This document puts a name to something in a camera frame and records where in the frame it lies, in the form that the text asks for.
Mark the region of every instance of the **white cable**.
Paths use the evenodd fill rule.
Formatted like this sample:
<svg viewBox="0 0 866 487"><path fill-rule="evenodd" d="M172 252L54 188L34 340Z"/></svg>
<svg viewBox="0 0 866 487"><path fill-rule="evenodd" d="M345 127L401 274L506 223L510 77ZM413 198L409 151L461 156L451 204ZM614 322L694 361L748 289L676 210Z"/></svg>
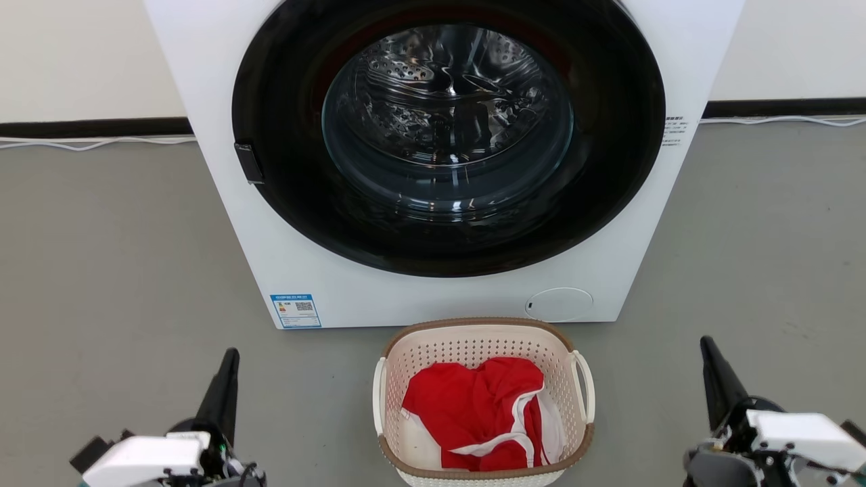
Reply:
<svg viewBox="0 0 866 487"><path fill-rule="evenodd" d="M13 147L30 147L30 146L47 146L56 147L58 149L66 149L77 153L89 151L96 147L107 146L115 142L143 142L146 144L159 144L161 146L173 146L175 144L185 144L187 142L195 142L195 137L159 137L146 139L143 137L114 137L114 138L93 138L93 139L15 139L11 137L0 137L0 149L11 149ZM86 146L70 146L69 144L81 143Z"/></svg>
<svg viewBox="0 0 866 487"><path fill-rule="evenodd" d="M770 123L776 121L808 121L813 123L819 123L821 125L829 125L830 127L851 127L860 123L866 122L866 117L851 120L851 121L833 121L833 120L824 120L824 119L816 119L813 117L803 117L800 115L786 115L783 117L769 117L765 119L704 119L699 123L736 123L741 125L758 125L759 123Z"/></svg>

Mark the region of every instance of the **blue and white sticker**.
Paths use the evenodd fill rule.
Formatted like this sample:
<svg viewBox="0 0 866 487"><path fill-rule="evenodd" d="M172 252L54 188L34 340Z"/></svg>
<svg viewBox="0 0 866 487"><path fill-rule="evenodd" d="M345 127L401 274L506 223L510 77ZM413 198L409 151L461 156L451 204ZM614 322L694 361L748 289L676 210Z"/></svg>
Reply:
<svg viewBox="0 0 866 487"><path fill-rule="evenodd" d="M321 328L313 295L271 295L283 328Z"/></svg>

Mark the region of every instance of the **red and white garment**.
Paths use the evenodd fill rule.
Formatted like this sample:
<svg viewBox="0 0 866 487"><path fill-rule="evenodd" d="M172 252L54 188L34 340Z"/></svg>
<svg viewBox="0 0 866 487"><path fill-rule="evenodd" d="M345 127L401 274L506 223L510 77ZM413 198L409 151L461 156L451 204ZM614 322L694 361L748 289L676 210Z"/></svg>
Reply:
<svg viewBox="0 0 866 487"><path fill-rule="evenodd" d="M544 388L544 374L526 359L421 370L403 399L404 460L417 468L469 471L558 462L565 430Z"/></svg>

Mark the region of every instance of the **black baseboard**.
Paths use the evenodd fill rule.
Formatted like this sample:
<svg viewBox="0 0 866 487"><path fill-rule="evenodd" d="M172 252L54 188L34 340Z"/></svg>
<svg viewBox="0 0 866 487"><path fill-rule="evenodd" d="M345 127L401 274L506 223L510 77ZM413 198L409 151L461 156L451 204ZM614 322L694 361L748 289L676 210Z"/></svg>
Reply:
<svg viewBox="0 0 866 487"><path fill-rule="evenodd" d="M866 114L866 98L710 101L704 110L703 118L850 114ZM152 137L157 135L192 135L192 127L190 127L190 121L185 117L0 124L0 137L21 139Z"/></svg>
<svg viewBox="0 0 866 487"><path fill-rule="evenodd" d="M0 137L19 139L152 137L157 135L192 135L192 127L190 127L190 121L186 117L0 124Z"/></svg>
<svg viewBox="0 0 866 487"><path fill-rule="evenodd" d="M710 101L705 119L736 117L779 117L785 115L859 115L866 114L866 98L812 98L808 100Z"/></svg>

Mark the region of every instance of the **laundry basket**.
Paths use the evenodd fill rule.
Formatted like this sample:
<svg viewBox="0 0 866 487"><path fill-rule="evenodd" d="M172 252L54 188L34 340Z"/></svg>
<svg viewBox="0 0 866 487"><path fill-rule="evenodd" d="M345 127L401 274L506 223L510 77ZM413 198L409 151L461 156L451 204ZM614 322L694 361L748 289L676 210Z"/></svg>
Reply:
<svg viewBox="0 0 866 487"><path fill-rule="evenodd" d="M531 360L545 375L545 388L565 427L565 450L556 463L508 471L436 471L405 460L400 410L409 379L437 362L478 367L492 357ZM584 456L592 442L595 388L584 357L556 328L523 318L459 318L408 327L391 340L373 376L373 422L379 446L397 473L413 487L540 487Z"/></svg>

